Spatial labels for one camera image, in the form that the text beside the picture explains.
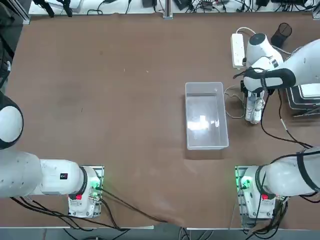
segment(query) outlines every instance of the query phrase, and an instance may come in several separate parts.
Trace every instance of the cable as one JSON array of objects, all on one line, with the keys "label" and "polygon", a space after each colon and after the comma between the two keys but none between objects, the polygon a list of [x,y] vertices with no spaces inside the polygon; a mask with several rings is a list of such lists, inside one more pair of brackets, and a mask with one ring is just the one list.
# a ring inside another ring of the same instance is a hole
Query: cable
[{"label": "cable", "polygon": [[47,211],[47,212],[50,212],[50,213],[52,213],[52,214],[55,214],[57,218],[59,218],[60,220],[64,221],[64,222],[65,222],[67,225],[69,225],[72,229],[82,230],[82,231],[85,231],[85,232],[91,232],[91,231],[93,231],[93,229],[84,229],[84,228],[80,227],[80,226],[79,226],[73,219],[71,219],[69,216],[66,217],[66,218],[69,219],[71,222],[73,222],[74,225],[77,226],[77,228],[74,227],[74,226],[72,226],[69,222],[67,222],[67,221],[64,220],[62,217],[59,216],[59,215],[62,215],[61,212],[50,210],[50,209],[46,208],[45,206],[41,205],[39,202],[37,202],[37,201],[35,201],[35,200],[30,199],[33,203],[37,204],[37,205],[40,206],[41,208],[40,208],[40,207],[37,207],[37,206],[35,206],[35,205],[32,205],[31,203],[27,202],[23,197],[20,197],[20,199],[21,199],[26,205],[28,205],[28,206],[31,207],[31,208],[38,209],[38,210],[45,210],[45,211]]},{"label": "cable", "polygon": [[109,213],[109,216],[110,216],[110,219],[111,219],[111,222],[113,224],[113,226],[119,230],[119,231],[126,231],[126,229],[121,229],[117,224],[116,224],[116,221],[114,219],[114,216],[112,215],[111,213],[111,209],[110,207],[108,206],[107,202],[105,200],[103,200],[102,198],[100,198],[100,201],[103,203],[103,205],[106,207],[108,213]]},{"label": "cable", "polygon": [[233,97],[236,97],[236,98],[238,98],[241,102],[242,102],[242,106],[243,106],[243,114],[241,115],[241,116],[232,116],[230,113],[228,113],[228,111],[227,110],[225,110],[225,113],[230,117],[230,118],[232,118],[232,119],[242,119],[244,116],[245,116],[245,114],[246,114],[246,105],[245,105],[245,102],[244,102],[244,100],[245,100],[245,94],[244,93],[242,93],[242,99],[237,95],[237,94],[232,94],[232,95],[230,95],[229,93],[227,93],[227,90],[229,90],[229,89],[231,89],[231,88],[233,88],[233,87],[235,87],[236,85],[234,84],[234,85],[232,85],[232,86],[229,86],[229,87],[227,87],[225,90],[224,90],[224,92],[223,92],[223,94],[224,95],[227,95],[229,98],[233,98]]},{"label": "cable", "polygon": [[187,231],[185,230],[184,227],[182,228],[182,231],[185,232],[185,235],[188,237],[188,240],[190,240],[190,236],[188,235],[188,233],[187,233]]},{"label": "cable", "polygon": [[131,229],[128,229],[128,230],[124,231],[123,233],[119,234],[118,236],[112,238],[111,240],[116,240],[116,239],[120,238],[122,235],[126,234],[126,233],[129,232],[130,230],[131,230]]},{"label": "cable", "polygon": [[278,12],[278,10],[282,7],[283,1],[281,1],[280,6],[274,11],[274,12]]},{"label": "cable", "polygon": [[73,240],[79,240],[77,238],[75,238],[74,236],[72,236],[65,228],[62,228],[63,231],[65,231],[66,234],[68,234]]},{"label": "cable", "polygon": [[270,97],[270,94],[268,93],[268,95],[266,97],[266,100],[265,100],[264,108],[262,109],[261,121],[260,121],[260,126],[261,126],[262,130],[264,131],[264,133],[267,134],[268,136],[274,138],[274,139],[282,140],[282,141],[285,141],[285,142],[290,142],[290,143],[295,143],[295,144],[306,144],[306,143],[303,143],[303,142],[300,142],[300,141],[294,141],[294,140],[290,140],[290,139],[286,139],[286,138],[282,138],[282,137],[278,137],[278,136],[272,135],[272,134],[268,133],[265,130],[264,125],[263,125],[263,118],[264,118],[265,110],[267,108],[269,97]]},{"label": "cable", "polygon": [[277,46],[272,45],[272,47],[273,47],[274,49],[277,49],[277,50],[283,52],[284,54],[292,55],[291,52],[285,51],[285,50],[283,50],[283,49],[281,49],[281,48],[279,48],[279,47],[277,47]]},{"label": "cable", "polygon": [[99,8],[100,8],[100,6],[101,6],[102,4],[105,4],[105,3],[106,3],[105,1],[101,2],[101,3],[99,4],[99,6],[98,6],[97,9],[89,9],[89,10],[86,12],[86,15],[88,16],[90,12],[97,12],[98,15],[103,15],[104,12],[101,11]]},{"label": "cable", "polygon": [[225,6],[225,3],[224,3],[224,0],[221,0],[221,3],[222,3],[222,9],[225,11],[225,12],[227,12],[227,8],[226,8],[226,6]]},{"label": "cable", "polygon": [[243,12],[243,11],[245,10],[245,7],[246,7],[247,9],[250,9],[250,8],[248,7],[248,5],[246,4],[245,0],[241,0],[241,1],[239,1],[239,0],[234,0],[234,1],[237,2],[237,3],[242,4],[241,10],[239,10],[240,12]]},{"label": "cable", "polygon": [[161,0],[159,0],[159,3],[160,3],[160,6],[161,6],[162,11],[164,12],[164,11],[165,11],[165,9],[164,9],[164,6],[162,5]]},{"label": "cable", "polygon": [[34,211],[34,212],[37,212],[37,213],[41,213],[41,214],[45,214],[45,215],[48,215],[48,216],[54,216],[54,217],[63,217],[63,218],[73,218],[73,219],[78,219],[78,220],[82,220],[82,221],[85,221],[85,222],[89,222],[89,223],[93,223],[93,224],[97,224],[97,225],[101,225],[101,226],[104,226],[104,227],[107,227],[107,228],[112,228],[112,229],[116,229],[114,226],[110,226],[110,225],[107,225],[107,224],[104,224],[102,222],[97,222],[97,221],[93,221],[93,220],[90,220],[90,219],[87,219],[87,218],[81,218],[81,217],[77,217],[77,216],[72,216],[72,215],[65,215],[65,214],[54,214],[54,213],[50,213],[50,212],[47,212],[45,210],[38,210],[38,209],[35,209],[33,207],[30,207],[26,204],[23,204],[22,202],[20,202],[19,200],[17,200],[15,197],[10,197],[13,201],[15,201],[17,204],[19,204],[20,206],[28,209],[28,210],[31,210],[31,211]]},{"label": "cable", "polygon": [[[62,230],[64,230],[66,232],[66,234],[68,234],[72,239],[78,240],[77,238],[72,236],[65,228],[63,228]],[[126,234],[130,230],[131,229],[127,229],[126,231],[124,231],[123,233],[119,234],[118,236],[112,238],[111,240],[116,240],[116,239],[120,238],[122,235]],[[88,236],[88,237],[84,238],[83,240],[96,240],[96,239],[98,239],[98,240],[106,240],[105,238],[100,237],[100,236]]]},{"label": "cable", "polygon": [[285,125],[285,122],[283,121],[282,116],[281,116],[282,98],[281,98],[280,90],[278,89],[277,92],[278,92],[278,96],[279,96],[279,100],[280,100],[279,118],[280,118],[280,121],[282,122],[282,125],[283,125],[285,131],[287,132],[287,134],[288,134],[297,144],[301,145],[303,148],[305,148],[305,149],[313,148],[312,145],[307,144],[307,143],[304,143],[304,142],[300,142],[300,141],[298,141],[297,139],[295,139],[294,136],[292,136],[292,134],[291,134],[291,133],[289,132],[289,130],[287,129],[287,127],[286,127],[286,125]]},{"label": "cable", "polygon": [[313,200],[310,200],[310,199],[306,198],[306,197],[303,196],[303,195],[300,195],[300,198],[303,198],[304,200],[307,200],[308,202],[313,203],[313,204],[318,204],[318,203],[320,203],[320,200],[313,201]]},{"label": "cable", "polygon": [[149,219],[151,219],[151,220],[157,221],[157,222],[159,222],[159,223],[167,223],[167,221],[165,221],[165,220],[161,220],[161,219],[158,219],[158,218],[156,218],[156,217],[153,217],[153,216],[151,216],[151,215],[149,215],[149,214],[141,211],[140,209],[138,209],[138,208],[130,205],[129,203],[125,202],[125,201],[122,200],[121,198],[115,196],[114,194],[112,194],[111,192],[109,192],[109,191],[107,191],[107,190],[105,190],[105,189],[102,189],[102,188],[100,188],[100,187],[96,187],[95,189],[105,192],[106,194],[110,195],[111,197],[113,197],[113,198],[115,198],[116,200],[120,201],[121,203],[125,204],[125,205],[126,205],[127,207],[129,207],[130,209],[132,209],[132,210],[134,210],[134,211],[136,211],[136,212],[144,215],[145,217],[147,217],[147,218],[149,218]]},{"label": "cable", "polygon": [[209,234],[208,237],[206,237],[204,240],[208,240],[209,238],[211,238],[212,234],[214,233],[214,231],[212,230],[211,233]]},{"label": "cable", "polygon": [[255,31],[253,31],[251,28],[246,27],[246,26],[239,27],[239,28],[235,31],[235,33],[237,34],[240,30],[244,30],[244,29],[251,31],[253,34],[256,34]]},{"label": "cable", "polygon": [[[283,208],[283,203],[285,202],[285,207],[284,207],[284,210],[283,212],[281,212],[281,209]],[[256,236],[257,238],[259,239],[270,239],[272,238],[278,231],[279,229],[279,226],[285,216],[285,214],[287,213],[287,210],[288,210],[288,201],[287,201],[287,197],[284,198],[284,200],[281,202],[279,208],[273,212],[273,216],[272,216],[272,219],[271,219],[271,222],[268,226],[262,228],[262,229],[258,229],[256,231],[254,231],[250,236],[248,236],[246,238],[246,240],[250,239],[253,235]],[[275,220],[275,217],[278,215],[278,212],[280,211],[280,216],[278,218],[278,221],[273,225],[273,222]],[[273,234],[271,234],[270,236],[268,237],[261,237],[259,235],[265,235],[265,234],[268,234],[272,229],[275,228],[275,231]]]},{"label": "cable", "polygon": [[127,13],[128,13],[129,6],[130,6],[131,1],[132,1],[132,0],[128,0],[128,7],[127,7],[127,8],[126,8],[126,10],[125,10],[125,14],[127,14]]}]

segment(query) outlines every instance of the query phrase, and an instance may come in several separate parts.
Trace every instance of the clear plastic container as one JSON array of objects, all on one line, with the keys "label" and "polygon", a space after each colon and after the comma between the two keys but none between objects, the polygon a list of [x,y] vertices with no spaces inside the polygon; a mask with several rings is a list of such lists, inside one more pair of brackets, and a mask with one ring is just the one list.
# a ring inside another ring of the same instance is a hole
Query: clear plastic container
[{"label": "clear plastic container", "polygon": [[185,84],[188,150],[220,150],[229,146],[222,82]]}]

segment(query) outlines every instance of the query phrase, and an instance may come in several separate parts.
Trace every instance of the black cable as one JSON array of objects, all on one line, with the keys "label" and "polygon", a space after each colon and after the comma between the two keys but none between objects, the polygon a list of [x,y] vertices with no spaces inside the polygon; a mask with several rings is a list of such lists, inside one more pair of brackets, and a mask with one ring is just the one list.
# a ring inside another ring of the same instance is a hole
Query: black cable
[{"label": "black cable", "polygon": [[221,12],[219,11],[219,9],[218,9],[218,8],[216,8],[215,6],[212,6],[212,8],[213,8],[213,9],[215,9],[215,10],[217,10],[217,11],[218,11],[218,13],[221,13]]},{"label": "black cable", "polygon": [[50,212],[52,214],[55,214],[57,218],[59,218],[60,220],[64,221],[68,226],[70,226],[72,229],[75,229],[75,230],[82,230],[82,231],[85,231],[85,232],[91,232],[93,231],[93,229],[84,229],[82,227],[80,227],[73,219],[71,219],[69,216],[66,217],[67,219],[69,219],[71,222],[74,223],[74,225],[76,225],[76,227],[72,226],[69,222],[67,222],[65,219],[63,219],[62,217],[60,217],[59,215],[62,215],[61,212],[58,212],[58,211],[53,211],[53,210],[50,210],[48,208],[46,208],[45,206],[41,205],[39,202],[35,201],[35,200],[32,200],[33,203],[37,204],[38,206],[40,207],[37,207],[35,205],[32,205],[31,203],[27,202],[22,196],[20,197],[20,199],[26,204],[28,205],[29,207],[31,208],[34,208],[34,209],[38,209],[38,210],[45,210],[47,212]]},{"label": "black cable", "polygon": [[[278,92],[278,96],[279,96],[279,100],[280,100],[279,118],[280,118],[280,120],[283,122],[283,119],[282,119],[282,116],[281,116],[282,97],[281,97],[281,94],[280,94],[280,90],[279,90],[279,89],[277,90],[277,92]],[[306,149],[313,148],[312,145],[307,144],[307,143],[305,143],[305,142],[298,141],[297,139],[295,139],[295,137],[289,132],[289,130],[287,129],[287,127],[285,127],[285,131],[286,131],[286,133],[287,133],[297,144],[301,145],[303,148],[306,148]]]},{"label": "black cable", "polygon": [[242,7],[241,7],[241,11],[242,11],[242,12],[245,10],[245,7],[246,7],[247,9],[250,9],[250,8],[248,7],[248,5],[246,4],[245,0],[241,0],[241,1],[239,1],[239,0],[234,0],[234,1],[237,2],[237,3],[242,4]]},{"label": "black cable", "polygon": [[73,219],[78,219],[78,220],[82,220],[82,221],[85,221],[85,222],[89,222],[89,223],[93,223],[93,224],[97,224],[97,225],[101,225],[101,226],[104,226],[104,227],[107,227],[107,228],[112,228],[112,229],[116,229],[114,226],[111,226],[111,225],[107,225],[107,224],[104,224],[102,222],[97,222],[97,221],[93,221],[93,220],[90,220],[90,219],[87,219],[87,218],[81,218],[81,217],[77,217],[77,216],[72,216],[72,215],[65,215],[65,214],[54,214],[54,213],[49,213],[45,210],[38,210],[38,209],[35,209],[33,207],[30,207],[22,202],[20,202],[19,200],[17,200],[16,198],[14,197],[10,197],[13,201],[15,201],[17,204],[19,204],[20,206],[28,209],[28,210],[31,210],[31,211],[34,211],[34,212],[37,212],[37,213],[41,213],[41,214],[45,214],[45,215],[48,215],[48,216],[54,216],[54,217],[64,217],[64,218],[73,218]]},{"label": "black cable", "polygon": [[275,135],[272,135],[270,133],[268,133],[265,128],[264,128],[264,124],[263,124],[263,118],[264,118],[264,113],[265,113],[265,110],[267,108],[267,104],[268,104],[268,101],[269,101],[269,97],[270,97],[270,94],[268,94],[268,96],[266,97],[266,100],[265,100],[265,104],[264,104],[264,108],[262,109],[262,114],[261,114],[261,121],[260,121],[260,126],[262,128],[262,130],[264,131],[265,134],[267,134],[268,136],[274,138],[274,139],[278,139],[278,140],[282,140],[282,141],[285,141],[285,142],[290,142],[290,143],[295,143],[295,144],[306,144],[306,143],[303,143],[303,142],[300,142],[300,141],[294,141],[294,140],[290,140],[290,139],[286,139],[286,138],[282,138],[282,137],[278,137],[278,136],[275,136]]},{"label": "black cable", "polygon": [[320,200],[313,201],[313,200],[310,200],[310,199],[306,198],[306,197],[303,196],[303,195],[300,195],[300,198],[303,198],[304,200],[307,200],[308,202],[313,203],[313,204],[318,204],[318,203],[320,203]]},{"label": "black cable", "polygon": [[[261,182],[261,188],[264,187],[264,183],[265,183],[265,179],[266,179],[266,173],[264,173],[262,182]],[[257,220],[258,220],[258,215],[259,215],[259,210],[260,210],[260,205],[261,205],[261,199],[262,199],[262,194],[260,193],[260,199],[259,199],[259,204],[258,204],[258,209],[256,211],[256,216],[255,216],[255,220],[254,220],[254,225],[257,224]]]},{"label": "black cable", "polygon": [[100,187],[96,187],[95,189],[96,189],[96,190],[103,191],[104,193],[110,195],[111,197],[113,197],[113,198],[115,198],[116,200],[120,201],[121,203],[125,204],[125,205],[126,205],[127,207],[129,207],[130,209],[132,209],[132,210],[134,210],[134,211],[142,214],[143,216],[145,216],[145,217],[147,217],[147,218],[149,218],[149,219],[151,219],[151,220],[157,221],[157,222],[159,222],[159,223],[167,223],[167,221],[165,221],[165,220],[158,219],[158,218],[156,218],[156,217],[154,217],[154,216],[151,216],[151,215],[149,215],[149,214],[141,211],[140,209],[138,209],[138,208],[130,205],[129,203],[125,202],[125,201],[122,200],[121,198],[115,196],[114,194],[112,194],[111,192],[109,192],[109,191],[107,191],[107,190],[105,190],[105,189],[102,189],[102,188],[100,188]]},{"label": "black cable", "polygon": [[132,1],[132,0],[128,0],[128,7],[127,7],[127,8],[126,8],[126,10],[125,10],[125,14],[127,14],[127,13],[128,13],[129,6],[130,6],[131,1]]},{"label": "black cable", "polygon": [[[285,214],[286,214],[286,212],[287,212],[287,210],[288,210],[288,202],[286,201],[286,202],[285,202],[284,210],[283,210],[283,212],[281,212],[281,209],[282,209],[282,207],[283,207],[283,202],[284,202],[286,199],[287,199],[287,198],[285,198],[285,199],[282,201],[282,203],[281,203],[281,205],[280,205],[280,207],[279,207],[280,216],[279,216],[279,218],[278,218],[277,223],[276,223],[275,225],[273,225],[273,221],[274,221],[275,217],[278,215],[278,210],[277,210],[277,211],[275,212],[275,214],[273,215],[273,218],[272,218],[270,224],[269,224],[267,227],[264,227],[264,228],[262,228],[262,229],[258,229],[258,230],[256,230],[256,231],[254,231],[250,236],[248,236],[248,237],[246,238],[246,240],[250,239],[252,236],[256,236],[256,237],[259,238],[259,239],[270,239],[270,238],[272,238],[272,237],[277,233],[277,231],[278,231],[278,229],[279,229],[279,226],[280,226],[280,224],[281,224],[281,222],[282,222],[282,220],[283,220],[283,218],[284,218],[284,216],[285,216]],[[274,229],[274,227],[275,227],[275,231],[274,231],[274,233],[271,234],[270,236],[268,236],[268,237],[261,237],[261,236],[259,236],[259,235],[268,234],[272,229]]]},{"label": "black cable", "polygon": [[246,10],[246,12],[250,12],[249,10],[251,10],[250,8],[251,8],[251,2],[252,2],[251,0],[249,0],[249,9],[247,9]]},{"label": "black cable", "polygon": [[103,15],[104,12],[101,11],[99,8],[101,7],[102,4],[105,4],[106,2],[103,1],[99,4],[98,8],[97,9],[89,9],[87,12],[86,12],[86,15],[89,15],[90,12],[97,12],[98,15]]},{"label": "black cable", "polygon": [[185,235],[188,237],[188,240],[190,240],[190,236],[188,235],[188,233],[184,227],[182,228],[182,231],[184,231]]},{"label": "black cable", "polygon": [[302,156],[310,156],[310,155],[320,154],[320,151],[299,152],[299,153],[295,153],[295,154],[287,154],[287,155],[279,156],[276,159],[274,159],[270,164],[273,164],[274,162],[276,162],[280,159],[284,159],[284,158],[288,158],[288,157],[297,157],[298,154],[302,155]]},{"label": "black cable", "polygon": [[72,236],[66,229],[62,228],[63,231],[65,231],[66,234],[68,234],[73,240],[79,240],[77,238],[75,238],[74,236]]},{"label": "black cable", "polygon": [[314,193],[311,193],[309,195],[305,194],[305,195],[300,195],[300,196],[303,196],[303,197],[306,197],[306,198],[310,198],[310,197],[313,197],[317,194],[317,192],[315,191]]},{"label": "black cable", "polygon": [[107,202],[105,201],[105,200],[103,200],[102,198],[100,199],[100,201],[103,203],[103,205],[106,207],[106,209],[107,209],[107,211],[108,211],[108,213],[109,213],[109,216],[110,216],[110,219],[111,219],[111,222],[112,222],[112,224],[113,224],[113,226],[117,229],[117,230],[119,230],[119,231],[126,231],[126,229],[121,229],[117,224],[116,224],[116,221],[115,221],[115,219],[114,219],[114,216],[112,215],[112,213],[111,213],[111,209],[110,209],[110,207],[108,206],[108,204],[107,204]]},{"label": "black cable", "polygon": [[226,8],[226,6],[225,6],[224,0],[221,0],[221,3],[222,3],[222,5],[223,5],[222,9],[223,9],[225,12],[227,12],[227,8]]},{"label": "black cable", "polygon": [[[63,228],[63,230],[66,232],[66,234],[68,234],[71,238],[73,238],[74,240],[78,240],[77,238],[75,238],[74,236],[72,236],[66,229]],[[124,231],[123,233],[119,234],[118,236],[115,236],[114,238],[112,238],[111,240],[116,240],[118,238],[120,238],[122,235],[126,234],[127,232],[129,232],[130,229],[127,229],[126,231]],[[98,238],[98,240],[106,240],[103,237],[100,236],[88,236],[86,238],[84,238],[83,240],[96,240]]]},{"label": "black cable", "polygon": [[120,238],[122,235],[126,234],[126,233],[129,232],[130,230],[131,230],[131,229],[128,229],[128,230],[124,231],[123,233],[119,234],[118,236],[112,238],[111,240],[116,240],[116,239]]},{"label": "black cable", "polygon": [[278,10],[282,7],[283,1],[281,1],[280,6],[274,11],[274,12],[278,12]]}]

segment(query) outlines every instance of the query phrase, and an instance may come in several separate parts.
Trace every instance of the metal frame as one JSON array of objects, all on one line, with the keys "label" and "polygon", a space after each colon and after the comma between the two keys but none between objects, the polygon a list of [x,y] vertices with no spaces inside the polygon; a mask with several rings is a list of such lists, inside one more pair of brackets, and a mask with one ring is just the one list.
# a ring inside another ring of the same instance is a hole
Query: metal frame
[{"label": "metal frame", "polygon": [[19,15],[23,22],[23,25],[29,25],[30,24],[30,16],[28,15],[27,11],[24,9],[24,7],[20,4],[18,0],[5,0],[13,9],[13,11]]},{"label": "metal frame", "polygon": [[164,19],[173,19],[174,18],[173,13],[171,12],[171,0],[165,0],[163,18]]}]

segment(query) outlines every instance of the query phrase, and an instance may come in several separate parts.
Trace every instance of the power strip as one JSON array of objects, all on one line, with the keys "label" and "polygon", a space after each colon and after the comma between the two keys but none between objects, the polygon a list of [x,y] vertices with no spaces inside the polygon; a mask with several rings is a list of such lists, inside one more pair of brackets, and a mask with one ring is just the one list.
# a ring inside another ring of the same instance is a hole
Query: power strip
[{"label": "power strip", "polygon": [[243,60],[245,58],[244,37],[240,33],[233,33],[231,35],[231,52],[232,65],[235,69],[245,68]]}]

